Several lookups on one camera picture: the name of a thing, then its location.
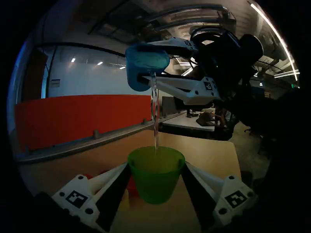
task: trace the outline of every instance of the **table surface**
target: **table surface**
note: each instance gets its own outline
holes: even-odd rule
[[[215,112],[214,108],[210,109],[211,111],[205,110],[205,112]],[[179,128],[185,128],[185,129],[197,129],[197,130],[204,130],[204,131],[210,131],[213,132],[215,130],[215,126],[201,126],[199,125],[196,120],[199,118],[197,117],[186,117],[186,113],[182,114],[180,116],[174,117],[172,119],[164,121],[163,125],[169,125]]]
[[[144,130],[104,146],[75,155],[29,165],[19,170],[28,189],[36,194],[53,195],[78,174],[96,176],[127,161],[128,154],[143,146],[154,145],[154,132]],[[215,141],[159,133],[159,145],[180,151],[186,161],[220,178],[241,178],[235,147],[231,142]],[[131,198],[130,209],[118,211],[111,231],[114,232],[201,232],[182,177],[172,197],[162,205],[151,205]]]

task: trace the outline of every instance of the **green cup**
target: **green cup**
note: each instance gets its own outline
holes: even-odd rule
[[[142,199],[150,204],[166,202],[175,189],[185,157],[179,151],[160,146],[132,151],[128,163]]]

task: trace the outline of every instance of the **ceiling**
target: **ceiling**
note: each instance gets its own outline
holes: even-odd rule
[[[83,0],[74,14],[69,30],[110,37],[131,45],[171,37],[188,40],[189,32],[194,27],[220,24],[235,33],[238,38],[244,34],[252,34],[259,38],[264,48],[264,56],[260,59],[261,62],[255,63],[259,71],[255,79],[266,82],[266,86],[276,85],[290,89],[291,84],[295,83],[293,76],[274,78],[275,74],[292,70],[289,60],[269,25],[251,8],[250,4],[246,0],[191,1],[192,6],[207,4],[211,4],[211,7],[157,17],[159,13],[166,10],[189,6],[189,1]],[[176,60],[172,63],[179,74],[188,68],[178,67]]]

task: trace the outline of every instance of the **orange panel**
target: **orange panel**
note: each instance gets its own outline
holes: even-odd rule
[[[15,107],[21,149],[36,150],[150,120],[150,96],[62,96],[26,101]]]

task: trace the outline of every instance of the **yellow object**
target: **yellow object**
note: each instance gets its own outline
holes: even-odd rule
[[[125,211],[127,209],[129,209],[129,192],[125,189],[118,211]]]

